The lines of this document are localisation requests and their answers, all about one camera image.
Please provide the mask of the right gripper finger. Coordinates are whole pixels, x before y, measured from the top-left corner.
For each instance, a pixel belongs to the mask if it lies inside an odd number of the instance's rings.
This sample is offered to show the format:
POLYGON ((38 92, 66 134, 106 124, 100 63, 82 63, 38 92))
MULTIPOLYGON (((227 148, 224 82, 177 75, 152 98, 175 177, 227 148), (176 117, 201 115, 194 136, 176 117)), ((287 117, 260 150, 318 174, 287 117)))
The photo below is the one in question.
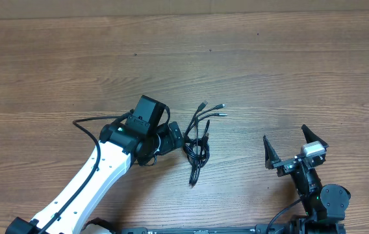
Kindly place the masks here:
POLYGON ((263 143, 265 149, 265 167, 267 169, 274 169, 275 165, 281 162, 281 159, 276 154, 267 136, 263 136, 263 143))
POLYGON ((316 142, 316 141, 319 141, 319 143, 321 143, 321 145, 324 147, 324 148, 328 148, 329 145, 327 142, 325 142, 324 140, 322 140, 320 137, 318 137, 317 135, 315 135, 305 124, 303 124, 301 126, 301 130, 303 131, 303 134, 304 134, 304 137, 305 137, 305 140, 306 142, 309 144, 309 143, 312 143, 312 142, 316 142))

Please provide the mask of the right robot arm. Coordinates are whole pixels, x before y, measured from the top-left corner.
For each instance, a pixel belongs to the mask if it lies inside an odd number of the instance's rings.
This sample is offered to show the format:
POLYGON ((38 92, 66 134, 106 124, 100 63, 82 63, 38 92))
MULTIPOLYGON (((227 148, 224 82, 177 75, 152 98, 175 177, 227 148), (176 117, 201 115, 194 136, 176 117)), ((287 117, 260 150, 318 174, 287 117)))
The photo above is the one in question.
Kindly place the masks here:
POLYGON ((270 141, 263 137, 265 167, 276 169, 279 177, 289 175, 295 185, 299 198, 279 211, 266 225, 265 233, 345 233, 346 209, 351 194, 337 184, 323 185, 316 167, 325 162, 329 144, 315 135, 306 125, 302 125, 306 144, 293 159, 282 161, 270 141), (287 224, 275 221, 289 209, 301 203, 305 215, 294 215, 287 224))

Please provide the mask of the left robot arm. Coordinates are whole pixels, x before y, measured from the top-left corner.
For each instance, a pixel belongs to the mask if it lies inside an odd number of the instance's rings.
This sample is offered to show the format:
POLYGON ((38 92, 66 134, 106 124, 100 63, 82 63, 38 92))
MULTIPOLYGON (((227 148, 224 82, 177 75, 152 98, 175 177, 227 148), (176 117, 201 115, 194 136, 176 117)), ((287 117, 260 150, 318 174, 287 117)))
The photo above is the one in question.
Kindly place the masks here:
POLYGON ((30 221, 15 218, 11 233, 80 233, 103 196, 131 166, 153 166, 157 158, 184 144, 177 122, 161 122, 170 109, 164 103, 142 96, 136 107, 121 116, 110 116, 95 137, 84 127, 95 148, 84 166, 64 190, 30 221))

